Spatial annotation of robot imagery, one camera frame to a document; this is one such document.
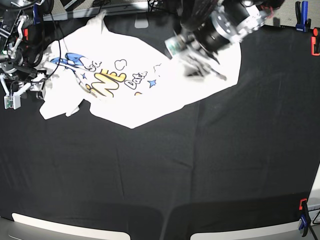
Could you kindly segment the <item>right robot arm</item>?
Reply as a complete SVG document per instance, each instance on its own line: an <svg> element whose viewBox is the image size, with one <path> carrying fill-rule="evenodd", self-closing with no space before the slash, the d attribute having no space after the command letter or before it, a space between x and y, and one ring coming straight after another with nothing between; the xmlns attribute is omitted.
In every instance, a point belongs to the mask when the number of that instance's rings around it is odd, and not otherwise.
<svg viewBox="0 0 320 240"><path fill-rule="evenodd" d="M37 70L44 53L44 16L52 12L52 0L2 0L0 2L0 82L6 98L45 95L50 76Z"/></svg>

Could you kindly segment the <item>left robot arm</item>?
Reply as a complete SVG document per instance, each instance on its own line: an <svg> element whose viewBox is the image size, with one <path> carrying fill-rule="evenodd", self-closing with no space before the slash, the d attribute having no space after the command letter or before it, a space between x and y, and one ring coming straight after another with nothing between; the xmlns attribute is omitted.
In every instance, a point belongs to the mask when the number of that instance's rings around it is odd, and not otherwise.
<svg viewBox="0 0 320 240"><path fill-rule="evenodd" d="M240 43L261 28L265 20L283 5L282 0L183 0L175 36L165 45L183 66L186 77L214 74L227 77L216 68L216 54Z"/></svg>

